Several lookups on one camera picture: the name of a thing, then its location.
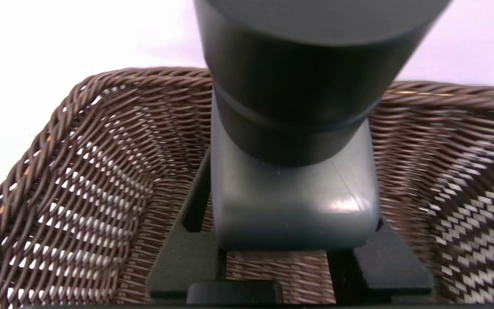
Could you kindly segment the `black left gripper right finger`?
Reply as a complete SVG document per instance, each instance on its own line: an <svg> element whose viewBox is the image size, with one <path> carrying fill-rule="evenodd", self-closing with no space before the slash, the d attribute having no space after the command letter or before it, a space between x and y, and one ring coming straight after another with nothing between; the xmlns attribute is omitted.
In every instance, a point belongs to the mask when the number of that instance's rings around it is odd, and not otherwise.
<svg viewBox="0 0 494 309"><path fill-rule="evenodd" d="M385 220L360 248L328 252L338 302L431 302L433 274Z"/></svg>

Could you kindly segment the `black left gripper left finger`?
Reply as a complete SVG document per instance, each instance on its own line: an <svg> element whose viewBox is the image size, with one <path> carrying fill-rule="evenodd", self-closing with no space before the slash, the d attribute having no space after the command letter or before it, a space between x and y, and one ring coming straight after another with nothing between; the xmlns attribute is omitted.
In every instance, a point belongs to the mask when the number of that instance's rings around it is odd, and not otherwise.
<svg viewBox="0 0 494 309"><path fill-rule="evenodd" d="M148 276L152 301L185 301L192 284L225 280L226 253L214 231L201 231L210 193L208 150Z"/></svg>

